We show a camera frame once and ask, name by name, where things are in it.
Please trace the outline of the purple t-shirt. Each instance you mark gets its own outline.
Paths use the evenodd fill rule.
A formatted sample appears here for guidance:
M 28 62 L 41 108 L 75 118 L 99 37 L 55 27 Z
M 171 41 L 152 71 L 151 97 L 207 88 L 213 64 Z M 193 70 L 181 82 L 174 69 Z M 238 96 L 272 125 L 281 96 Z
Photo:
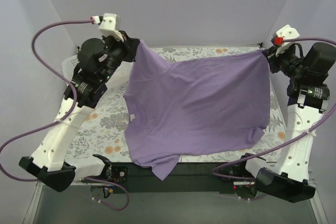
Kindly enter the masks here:
M 131 159 L 164 180 L 182 155 L 258 143 L 270 120 L 268 62 L 255 50 L 170 63 L 140 42 L 124 99 Z

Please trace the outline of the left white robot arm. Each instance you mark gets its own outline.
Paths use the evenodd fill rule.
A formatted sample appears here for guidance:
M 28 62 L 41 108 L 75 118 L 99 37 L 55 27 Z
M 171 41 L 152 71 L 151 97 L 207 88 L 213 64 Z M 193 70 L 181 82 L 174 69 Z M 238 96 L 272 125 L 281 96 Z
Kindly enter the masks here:
M 76 180 L 111 181 L 112 163 L 106 157 L 94 154 L 70 160 L 66 154 L 83 122 L 107 91 L 106 83 L 123 62 L 135 61 L 140 40 L 130 38 L 124 31 L 121 35 L 121 41 L 103 36 L 82 43 L 55 125 L 31 156 L 19 161 L 21 168 L 57 192 L 64 191 Z

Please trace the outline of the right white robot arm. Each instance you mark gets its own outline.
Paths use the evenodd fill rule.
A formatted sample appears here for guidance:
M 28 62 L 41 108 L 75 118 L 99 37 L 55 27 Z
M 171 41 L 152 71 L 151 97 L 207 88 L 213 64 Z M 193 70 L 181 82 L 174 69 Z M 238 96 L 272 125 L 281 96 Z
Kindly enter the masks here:
M 306 56 L 296 56 L 301 45 L 294 43 L 282 53 L 268 56 L 272 73 L 281 71 L 290 82 L 287 87 L 288 123 L 286 146 L 275 166 L 260 157 L 250 159 L 245 169 L 255 178 L 256 189 L 267 195 L 295 203 L 312 198 L 316 189 L 308 184 L 308 165 L 315 130 L 309 130 L 323 118 L 330 90 L 325 79 L 335 63 L 335 47 L 314 43 Z

